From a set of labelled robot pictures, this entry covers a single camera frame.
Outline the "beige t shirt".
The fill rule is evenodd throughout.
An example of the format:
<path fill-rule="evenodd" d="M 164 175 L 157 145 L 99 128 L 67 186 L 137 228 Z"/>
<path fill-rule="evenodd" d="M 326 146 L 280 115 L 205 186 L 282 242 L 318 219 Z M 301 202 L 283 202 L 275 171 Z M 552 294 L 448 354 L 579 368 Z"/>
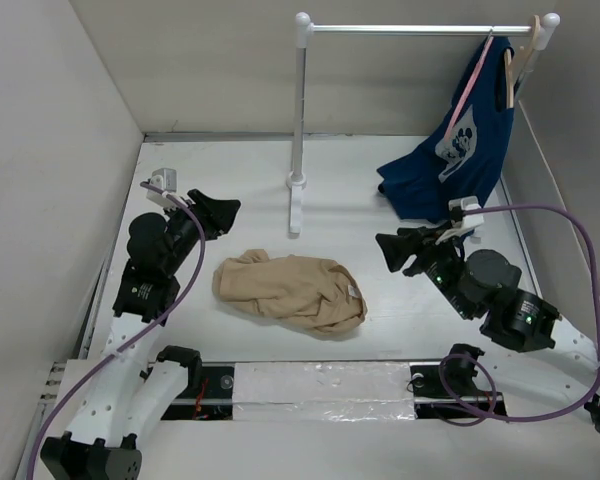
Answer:
<path fill-rule="evenodd" d="M 264 249 L 225 259 L 213 274 L 212 291 L 236 310 L 312 335 L 347 334 L 368 312 L 357 281 L 340 263 L 297 255 L 271 258 Z"/>

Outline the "pink wire hanger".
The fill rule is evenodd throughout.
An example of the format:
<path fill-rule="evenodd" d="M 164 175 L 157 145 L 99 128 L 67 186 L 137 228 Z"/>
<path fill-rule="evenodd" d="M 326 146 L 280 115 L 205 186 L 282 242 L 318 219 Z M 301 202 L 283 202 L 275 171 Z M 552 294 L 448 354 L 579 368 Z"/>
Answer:
<path fill-rule="evenodd" d="M 451 138 L 452 130 L 453 130 L 455 124 L 457 123 L 458 118 L 459 118 L 459 116 L 460 116 L 460 114 L 462 112 L 462 109 L 463 109 L 463 107 L 464 107 L 467 99 L 469 98 L 469 96 L 471 94 L 471 91 L 474 88 L 475 83 L 477 82 L 477 80 L 478 80 L 478 78 L 480 76 L 480 73 L 481 73 L 481 70 L 483 68 L 484 62 L 485 62 L 486 57 L 487 57 L 487 55 L 489 53 L 489 50 L 491 48 L 491 45 L 492 45 L 492 42 L 493 42 L 493 38 L 494 38 L 493 32 L 490 31 L 489 35 L 487 36 L 487 38 L 484 41 L 484 45 L 483 45 L 482 51 L 480 53 L 480 56 L 479 56 L 478 60 L 476 61 L 475 65 L 474 65 L 474 68 L 473 68 L 473 70 L 472 70 L 472 72 L 471 72 L 471 74 L 470 74 L 470 76 L 469 76 L 469 78 L 468 78 L 468 80 L 467 80 L 467 82 L 465 84 L 465 87 L 464 87 L 464 89 L 463 89 L 463 91 L 462 91 L 462 93 L 461 93 L 461 95 L 460 95 L 460 97 L 458 99 L 458 102 L 457 102 L 457 104 L 456 104 L 456 106 L 455 106 L 455 108 L 453 110 L 453 113 L 451 115 L 451 118 L 449 120 L 449 123 L 447 125 L 446 131 L 445 131 L 445 134 L 444 134 L 444 137 L 443 137 L 443 139 L 445 141 L 447 141 L 447 140 L 449 140 Z"/>

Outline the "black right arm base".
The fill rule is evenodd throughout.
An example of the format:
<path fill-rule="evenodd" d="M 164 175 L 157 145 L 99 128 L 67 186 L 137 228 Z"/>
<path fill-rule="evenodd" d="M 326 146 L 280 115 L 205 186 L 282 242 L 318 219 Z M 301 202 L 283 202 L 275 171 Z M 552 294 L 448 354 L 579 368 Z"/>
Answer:
<path fill-rule="evenodd" d="M 476 385 L 478 368 L 476 361 L 485 355 L 479 347 L 456 343 L 450 349 L 451 355 L 465 355 L 471 358 L 454 358 L 444 363 L 443 374 L 449 387 L 463 401 L 471 403 L 481 411 L 508 417 L 504 397 L 501 392 L 493 394 L 489 386 Z M 418 360 L 409 363 L 410 379 L 407 391 L 413 396 L 414 412 L 417 420 L 440 420 L 456 426 L 474 426 L 482 418 L 467 411 L 444 389 L 440 380 L 440 359 Z"/>

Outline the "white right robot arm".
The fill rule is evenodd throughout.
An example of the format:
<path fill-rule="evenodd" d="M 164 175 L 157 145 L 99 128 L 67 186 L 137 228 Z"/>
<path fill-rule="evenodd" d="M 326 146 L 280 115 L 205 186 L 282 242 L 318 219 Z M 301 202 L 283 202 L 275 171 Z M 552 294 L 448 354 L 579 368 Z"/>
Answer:
<path fill-rule="evenodd" d="M 496 345 L 530 354 L 595 393 L 584 402 L 600 434 L 600 344 L 540 296 L 520 288 L 521 270 L 491 249 L 465 253 L 441 228 L 400 228 L 375 241 L 390 272 L 426 276 L 464 320 Z"/>

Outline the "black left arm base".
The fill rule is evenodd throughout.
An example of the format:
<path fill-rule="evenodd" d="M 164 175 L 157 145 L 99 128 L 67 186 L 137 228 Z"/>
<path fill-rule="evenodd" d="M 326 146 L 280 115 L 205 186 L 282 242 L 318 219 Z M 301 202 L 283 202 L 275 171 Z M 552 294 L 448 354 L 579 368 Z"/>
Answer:
<path fill-rule="evenodd" d="M 187 386 L 164 410 L 162 421 L 233 419 L 233 363 L 204 363 L 199 351 L 168 345 L 140 372 L 144 383 L 158 362 L 172 361 L 187 369 Z"/>

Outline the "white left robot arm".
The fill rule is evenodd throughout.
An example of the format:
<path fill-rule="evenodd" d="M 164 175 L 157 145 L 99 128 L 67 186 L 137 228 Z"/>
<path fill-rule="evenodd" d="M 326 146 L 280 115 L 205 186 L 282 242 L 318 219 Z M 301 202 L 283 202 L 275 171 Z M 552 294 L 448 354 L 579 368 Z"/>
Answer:
<path fill-rule="evenodd" d="M 79 391 L 85 396 L 60 436 L 41 432 L 34 459 L 55 479 L 135 479 L 141 448 L 172 402 L 203 388 L 198 351 L 169 345 L 150 355 L 169 315 L 193 285 L 176 273 L 193 249 L 227 234 L 241 203 L 193 189 L 186 197 L 144 183 L 160 213 L 129 225 L 128 260 L 113 304 L 113 319 L 101 359 L 60 399 L 58 415 Z"/>

